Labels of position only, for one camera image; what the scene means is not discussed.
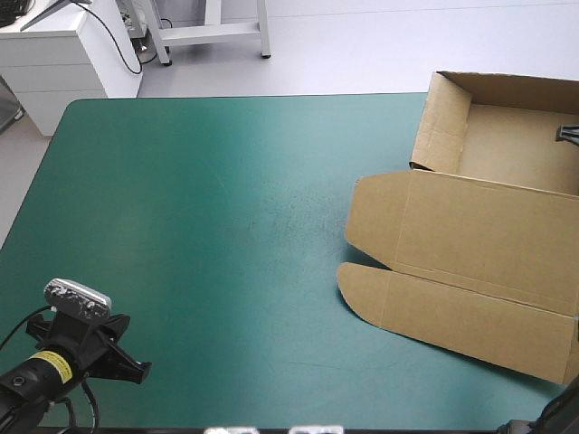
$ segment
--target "black bracket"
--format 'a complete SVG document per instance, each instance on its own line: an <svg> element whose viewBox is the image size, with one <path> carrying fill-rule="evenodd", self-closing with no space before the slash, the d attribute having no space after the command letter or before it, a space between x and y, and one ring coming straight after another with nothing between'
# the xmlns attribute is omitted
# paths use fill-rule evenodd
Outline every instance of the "black bracket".
<svg viewBox="0 0 579 434"><path fill-rule="evenodd" d="M566 140L579 146L579 125L562 125L557 129L557 142Z"/></svg>
<svg viewBox="0 0 579 434"><path fill-rule="evenodd" d="M137 362L118 344L129 321L127 315L114 315L101 325L86 325L82 333L71 333L71 330L78 331L83 324L77 324L61 312L53 321L46 321L42 314L38 314L28 321L26 333L39 342L39 349L64 348L89 377L141 384L148 376L151 363Z"/></svg>

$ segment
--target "white cabinet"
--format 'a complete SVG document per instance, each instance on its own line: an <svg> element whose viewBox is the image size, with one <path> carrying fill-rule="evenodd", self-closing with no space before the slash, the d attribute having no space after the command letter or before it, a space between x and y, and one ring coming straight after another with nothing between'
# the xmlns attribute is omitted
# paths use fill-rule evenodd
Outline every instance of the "white cabinet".
<svg viewBox="0 0 579 434"><path fill-rule="evenodd" d="M142 74L130 72L104 27L77 5L67 5L24 32L49 0L0 29L0 75L45 136L54 134L66 106L76 99L135 98ZM89 6L112 31L125 59L139 69L115 0Z"/></svg>

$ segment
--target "cable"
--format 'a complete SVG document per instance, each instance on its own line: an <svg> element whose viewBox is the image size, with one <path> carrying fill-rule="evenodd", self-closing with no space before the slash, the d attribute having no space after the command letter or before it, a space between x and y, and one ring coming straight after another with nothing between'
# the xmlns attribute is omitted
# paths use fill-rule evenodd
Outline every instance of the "cable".
<svg viewBox="0 0 579 434"><path fill-rule="evenodd" d="M67 429L70 428L78 428L76 424L76 413L74 412L74 407L72 406L72 401L68 397L60 398L59 400L54 402L55 404L64 404L66 406L66 410L69 412L69 426Z"/></svg>
<svg viewBox="0 0 579 434"><path fill-rule="evenodd" d="M112 32L110 31L110 29L108 28L108 26L105 24L104 21L102 21L100 19L100 17L98 15L96 15L94 12L92 12L88 7L85 7L84 5L81 5L80 3L75 2L74 0L69 0L69 2L74 3L75 5L77 5L80 9L84 9L86 12L88 12L89 14L91 14L92 16L94 16L96 18L96 20L102 24L102 26L105 28L105 30L107 31L107 33L110 36L110 39L112 39L112 41L115 43L115 47L117 47L117 51L119 52L119 56L120 59L123 61L123 63L125 64L125 66L127 67L127 69L129 71L131 71L133 74L135 75L139 75L141 72L143 72L143 65L141 64L141 62L138 63L138 71L133 70L130 66L128 66L127 63L127 59L125 59L125 56L123 55L123 52L120 50L119 47L119 43L117 42L117 40L115 39L115 37L113 36Z"/></svg>
<svg viewBox="0 0 579 434"><path fill-rule="evenodd" d="M4 341L2 341L2 343L0 344L0 351L2 351L2 349L8 343L8 341L12 338L12 336L14 336L14 333L16 333L18 331L18 329L22 326L22 324L24 324L26 321L28 321L33 316L40 314L41 312L44 312L45 310L50 310L51 308L52 308L51 306L45 306L45 307L41 307L40 309L36 309L30 315L26 316L22 321L20 321L16 325L16 327L12 329L12 332L10 332L7 337L5 337Z"/></svg>
<svg viewBox="0 0 579 434"><path fill-rule="evenodd" d="M81 388L87 400L89 400L90 408L92 409L92 429L90 430L90 434L94 434L100 425L99 404L86 380L82 380Z"/></svg>
<svg viewBox="0 0 579 434"><path fill-rule="evenodd" d="M173 23L168 18L161 18L161 21L167 21L169 23L169 25L171 26L171 28L173 28ZM155 53L155 55L153 57L151 57L148 61L142 61L141 65L146 65L146 64L152 62L156 58L157 58L157 53Z"/></svg>
<svg viewBox="0 0 579 434"><path fill-rule="evenodd" d="M117 47L117 51L119 52L119 56L120 59L123 61L123 63L125 64L125 66L127 67L127 69L129 71L131 71L133 74L135 75L139 75L141 72L143 72L143 65L146 65L150 62L152 62L154 59L157 58L157 54L155 54L151 59L149 59L148 61L138 61L138 71L133 70L130 66L128 66L128 62L127 59L125 59L125 56L123 55L123 52L120 50L119 47L119 43L117 42L117 40L115 39L115 37L113 36L112 32L110 31L110 29L108 28L108 26L104 23L104 21L102 21L100 19L100 17L98 15L96 15L94 12L92 12L88 7L81 5L80 3L75 2L74 0L69 0L69 2L74 3L75 5L77 5L80 9L84 9L86 12L88 12L89 14L91 14L92 16L94 16L97 21L99 21L99 23L102 24L102 26L105 28L105 30L107 31L107 33L110 36L110 39L112 39L112 41L115 43L115 47ZM161 18L161 21L167 21L169 23L169 25L171 26L171 28L173 28L173 22L171 22L171 20L169 20L168 18Z"/></svg>

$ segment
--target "yellow label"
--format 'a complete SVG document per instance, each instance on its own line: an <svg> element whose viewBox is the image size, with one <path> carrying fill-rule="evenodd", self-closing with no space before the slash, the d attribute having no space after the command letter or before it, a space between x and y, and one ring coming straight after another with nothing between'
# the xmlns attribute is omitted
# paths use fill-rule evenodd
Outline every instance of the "yellow label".
<svg viewBox="0 0 579 434"><path fill-rule="evenodd" d="M41 351L31 357L31 359L42 359L52 365L61 376L62 384L72 378L72 369L64 357L52 351Z"/></svg>

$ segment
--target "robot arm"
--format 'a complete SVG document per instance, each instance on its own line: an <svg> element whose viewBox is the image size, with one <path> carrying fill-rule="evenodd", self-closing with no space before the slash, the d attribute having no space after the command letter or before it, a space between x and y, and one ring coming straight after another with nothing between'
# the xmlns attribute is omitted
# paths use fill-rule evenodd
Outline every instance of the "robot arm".
<svg viewBox="0 0 579 434"><path fill-rule="evenodd" d="M110 316L108 297L60 278L44 295L56 309L54 319L37 314L26 327L40 351L0 376L0 434L30 432L53 402L89 377L141 383L151 366L119 347L130 318Z"/></svg>

